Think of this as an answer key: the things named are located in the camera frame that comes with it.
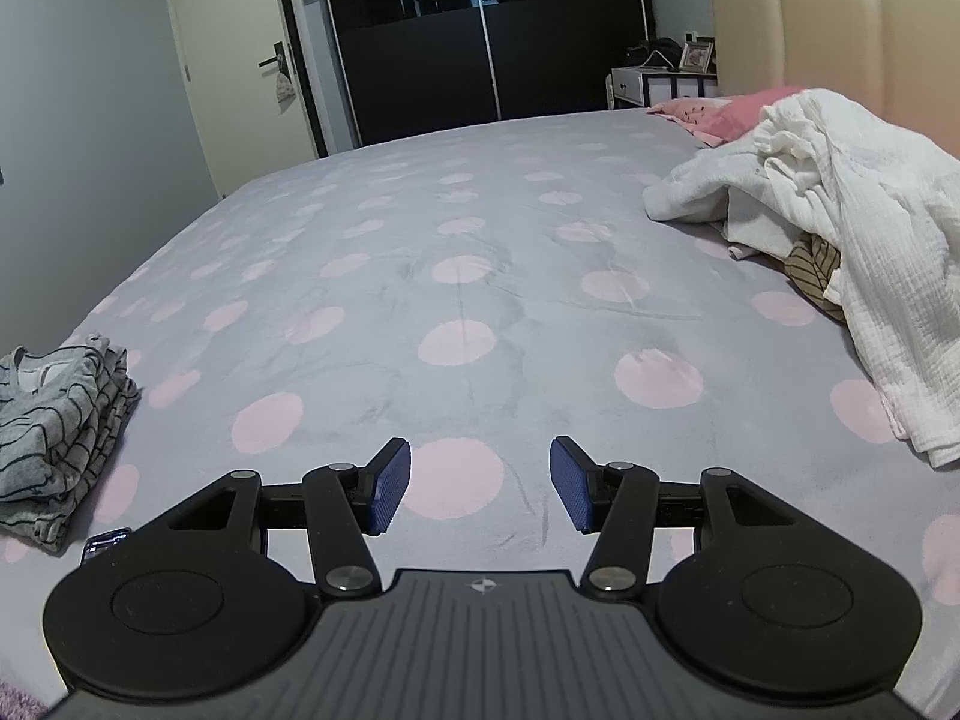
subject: metal screw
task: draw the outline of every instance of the metal screw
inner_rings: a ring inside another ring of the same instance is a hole
[[[629,568],[623,568],[619,565],[595,568],[590,572],[587,579],[589,579],[590,584],[604,592],[627,590],[637,583],[637,575]]]
[[[338,590],[360,590],[372,581],[373,574],[362,565],[341,565],[326,572],[326,583]]]

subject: upholstered headboard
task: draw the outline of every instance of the upholstered headboard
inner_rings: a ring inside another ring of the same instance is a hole
[[[720,91],[824,87],[960,157],[960,0],[713,0]]]

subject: ribbed surface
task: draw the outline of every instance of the ribbed surface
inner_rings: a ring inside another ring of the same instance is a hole
[[[195,707],[117,707],[78,694],[51,720],[906,720],[892,696],[853,707],[760,707],[688,674],[627,605],[569,576],[406,571],[333,605],[282,669]]]
[[[588,533],[593,526],[593,507],[587,495],[587,476],[558,440],[550,445],[550,481],[573,527]]]
[[[371,536],[384,533],[397,512],[400,499],[410,483],[410,445],[404,443],[390,464],[377,477],[373,490],[373,510],[371,511]]]

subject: circular mount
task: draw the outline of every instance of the circular mount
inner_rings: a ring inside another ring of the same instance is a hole
[[[216,695],[263,674],[306,624],[306,598],[278,563],[218,533],[141,532],[54,587],[43,610],[71,688],[118,701]]]
[[[717,538],[666,575],[656,617],[704,674],[825,703],[892,688],[920,633],[906,580],[815,524]]]

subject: sliding door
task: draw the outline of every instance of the sliding door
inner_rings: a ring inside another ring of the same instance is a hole
[[[482,0],[504,119],[605,108],[604,79],[653,28],[650,0]]]
[[[478,0],[330,0],[363,143],[497,118]]]

